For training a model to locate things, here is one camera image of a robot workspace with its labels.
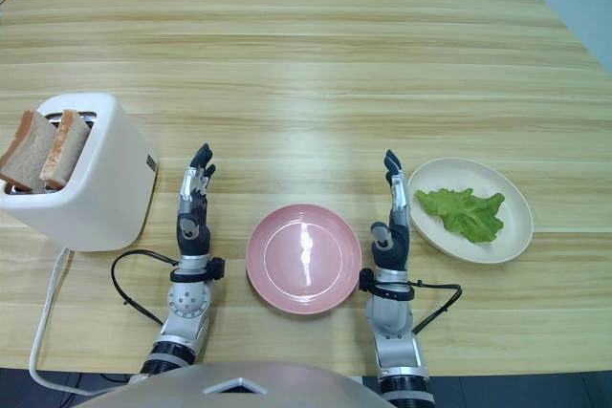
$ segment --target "cable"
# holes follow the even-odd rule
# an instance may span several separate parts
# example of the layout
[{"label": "cable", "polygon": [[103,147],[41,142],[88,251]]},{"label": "cable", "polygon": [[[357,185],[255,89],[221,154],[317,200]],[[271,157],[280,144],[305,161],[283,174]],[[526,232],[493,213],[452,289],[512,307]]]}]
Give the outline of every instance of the cable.
[{"label": "cable", "polygon": [[112,387],[102,389],[100,391],[84,391],[82,389],[78,389],[77,387],[72,386],[64,386],[63,384],[56,384],[54,382],[48,381],[44,377],[38,374],[36,370],[36,363],[38,360],[38,351],[40,349],[40,343],[42,342],[42,337],[45,332],[45,328],[47,327],[47,319],[49,318],[49,311],[51,310],[51,306],[55,300],[55,290],[57,288],[57,282],[59,281],[59,276],[61,274],[62,268],[64,266],[64,260],[70,254],[71,250],[67,247],[63,248],[57,258],[55,260],[54,268],[51,271],[51,279],[49,280],[49,288],[47,289],[47,298],[45,299],[45,305],[42,309],[42,314],[40,316],[40,322],[38,322],[38,328],[36,329],[36,334],[34,335],[34,342],[32,344],[32,350],[30,352],[30,361],[28,363],[28,371],[30,372],[30,376],[34,381],[36,381],[41,386],[48,387],[49,389],[55,389],[57,391],[70,392],[72,394],[79,394],[80,396],[96,396],[98,394],[103,394],[104,392],[110,391],[114,389]]},{"label": "cable", "polygon": [[438,317],[442,312],[447,312],[448,308],[459,299],[463,291],[461,290],[461,286],[459,284],[425,284],[421,279],[419,279],[416,283],[408,281],[408,284],[418,288],[426,288],[426,289],[448,289],[455,290],[455,293],[450,297],[450,299],[438,308],[435,312],[428,315],[425,319],[423,319],[416,327],[412,329],[414,334],[418,334],[422,329],[424,329],[427,325],[429,325],[436,317]]},{"label": "cable", "polygon": [[123,379],[114,379],[114,378],[112,378],[110,376],[105,375],[104,373],[100,373],[99,375],[102,376],[107,381],[115,382],[117,384],[127,384],[129,382],[129,380],[130,380],[130,378],[127,377],[127,375],[123,375]]},{"label": "cable", "polygon": [[[80,380],[83,378],[83,373],[79,373],[78,374],[78,378],[76,379],[76,384],[75,384],[75,388],[78,387],[78,384],[80,384]],[[64,401],[62,401],[59,404],[59,408],[65,408],[67,406],[71,406],[73,404],[73,400],[75,399],[75,396],[77,394],[75,394],[74,392],[72,392],[68,398],[66,398]]]},{"label": "cable", "polygon": [[124,300],[123,304],[130,305],[136,311],[145,315],[152,321],[156,322],[159,325],[163,325],[164,322],[162,322],[162,320],[159,317],[157,317],[153,312],[151,312],[150,310],[142,306],[137,301],[133,300],[127,293],[125,293],[123,289],[120,287],[119,283],[117,282],[117,278],[115,277],[115,266],[117,265],[117,262],[121,260],[122,258],[125,258],[129,255],[135,255],[135,254],[146,255],[147,257],[155,258],[156,260],[160,260],[161,262],[168,263],[169,265],[172,265],[173,267],[176,267],[179,264],[179,262],[177,262],[176,260],[172,258],[168,258],[162,255],[161,253],[154,252],[153,250],[135,249],[135,250],[128,250],[127,252],[124,252],[119,257],[117,257],[115,261],[113,262],[113,264],[111,265],[111,280],[113,281],[113,285],[115,286],[115,289],[117,290],[118,294],[121,296],[121,298],[123,298]]}]

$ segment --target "toast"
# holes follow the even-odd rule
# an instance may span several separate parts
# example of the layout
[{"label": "toast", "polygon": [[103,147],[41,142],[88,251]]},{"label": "toast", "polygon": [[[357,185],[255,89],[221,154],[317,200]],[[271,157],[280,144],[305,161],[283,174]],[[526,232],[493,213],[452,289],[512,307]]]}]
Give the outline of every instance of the toast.
[{"label": "toast", "polygon": [[64,110],[49,156],[40,171],[41,181],[55,190],[66,186],[89,131],[89,126],[76,110]]},{"label": "toast", "polygon": [[40,170],[49,155],[57,129],[38,112],[27,110],[9,149],[0,158],[0,178],[21,191],[42,193]]}]

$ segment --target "white power cord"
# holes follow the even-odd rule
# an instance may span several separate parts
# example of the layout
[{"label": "white power cord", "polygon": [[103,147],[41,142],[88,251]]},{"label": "white power cord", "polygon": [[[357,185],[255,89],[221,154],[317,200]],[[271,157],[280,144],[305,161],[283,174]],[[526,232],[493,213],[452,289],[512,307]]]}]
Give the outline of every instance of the white power cord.
[{"label": "white power cord", "polygon": [[30,376],[34,381],[36,381],[41,386],[48,387],[49,389],[55,389],[57,391],[70,392],[73,394],[78,394],[80,396],[97,396],[99,394],[103,394],[108,392],[114,387],[109,387],[107,389],[102,389],[100,391],[85,391],[83,389],[78,389],[72,386],[64,386],[62,384],[55,384],[54,382],[48,381],[38,374],[36,371],[36,361],[38,360],[38,350],[40,349],[40,343],[42,341],[43,334],[45,332],[45,327],[47,327],[47,319],[49,317],[49,311],[51,310],[51,306],[54,303],[55,299],[55,289],[57,287],[57,281],[59,281],[59,276],[61,274],[61,269],[64,265],[64,260],[66,256],[70,254],[71,250],[67,247],[63,248],[59,255],[57,255],[57,259],[55,260],[54,269],[51,272],[51,279],[49,280],[49,289],[47,290],[47,299],[45,300],[45,306],[42,309],[42,315],[40,316],[40,322],[38,323],[38,329],[36,329],[36,335],[34,336],[34,343],[32,344],[32,351],[30,352],[30,364],[28,365],[28,370],[30,371]]}]

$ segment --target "black cable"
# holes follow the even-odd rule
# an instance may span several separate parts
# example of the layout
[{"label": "black cable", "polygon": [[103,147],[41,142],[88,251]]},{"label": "black cable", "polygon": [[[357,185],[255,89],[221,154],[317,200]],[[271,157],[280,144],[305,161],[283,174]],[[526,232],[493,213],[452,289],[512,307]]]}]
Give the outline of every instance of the black cable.
[{"label": "black cable", "polygon": [[[78,384],[80,384],[80,380],[83,378],[83,373],[79,373],[78,374],[78,378],[76,379],[76,384],[75,384],[75,389],[78,387]],[[75,397],[77,396],[77,394],[75,394],[74,392],[72,392],[68,398],[66,398],[64,401],[62,401],[59,404],[59,408],[66,408],[67,406],[70,406],[73,402],[73,400],[75,399]]]},{"label": "black cable", "polygon": [[129,382],[129,380],[130,380],[130,378],[127,375],[124,375],[123,379],[114,379],[114,378],[112,378],[110,376],[105,375],[104,373],[100,373],[99,375],[102,376],[107,381],[115,382],[115,383],[118,383],[118,384],[127,384]]},{"label": "black cable", "polygon": [[155,258],[156,260],[160,260],[161,262],[168,263],[169,265],[172,265],[173,267],[177,266],[179,262],[177,262],[176,260],[172,258],[168,258],[162,255],[161,253],[154,252],[153,250],[135,249],[135,250],[128,250],[127,252],[124,252],[119,257],[117,257],[115,261],[113,262],[113,265],[111,265],[111,280],[113,281],[113,286],[115,286],[115,289],[117,290],[118,294],[121,296],[121,298],[123,298],[124,300],[123,304],[130,305],[136,311],[147,316],[152,321],[158,323],[159,325],[163,325],[164,322],[162,322],[162,320],[160,320],[160,318],[158,318],[153,312],[151,312],[150,310],[142,306],[140,303],[133,300],[127,293],[125,293],[123,289],[120,287],[119,283],[117,282],[117,278],[115,277],[115,266],[117,265],[117,262],[122,258],[125,258],[129,255],[135,255],[135,254],[146,255],[147,257]]},{"label": "black cable", "polygon": [[429,325],[436,317],[438,317],[442,312],[447,312],[448,308],[459,299],[463,291],[461,290],[461,286],[459,284],[425,284],[421,279],[417,282],[410,282],[408,284],[413,287],[418,288],[426,288],[426,289],[447,289],[447,290],[455,290],[455,293],[450,297],[450,299],[434,311],[432,314],[428,315],[425,319],[423,319],[419,324],[412,329],[414,334],[418,334],[422,329],[424,329],[427,325]]}]

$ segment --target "plate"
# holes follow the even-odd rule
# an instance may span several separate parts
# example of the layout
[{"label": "plate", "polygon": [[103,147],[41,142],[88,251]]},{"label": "plate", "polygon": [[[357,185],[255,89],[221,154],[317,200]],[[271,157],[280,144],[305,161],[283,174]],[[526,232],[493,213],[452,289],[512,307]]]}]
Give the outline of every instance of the plate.
[{"label": "plate", "polygon": [[[474,196],[482,198],[502,193],[506,200],[496,216],[504,227],[497,232],[497,238],[491,243],[471,243],[462,234],[446,230],[439,217],[427,214],[414,195],[417,190],[428,193],[440,188],[473,188]],[[458,158],[427,162],[410,176],[408,190],[412,224],[448,255],[475,263],[503,263],[523,253],[532,240],[534,218],[525,197],[506,177],[480,162]]]},{"label": "plate", "polygon": [[247,273],[271,305],[316,314],[354,290],[361,246],[341,217],[318,205],[292,204],[264,218],[247,244]]}]

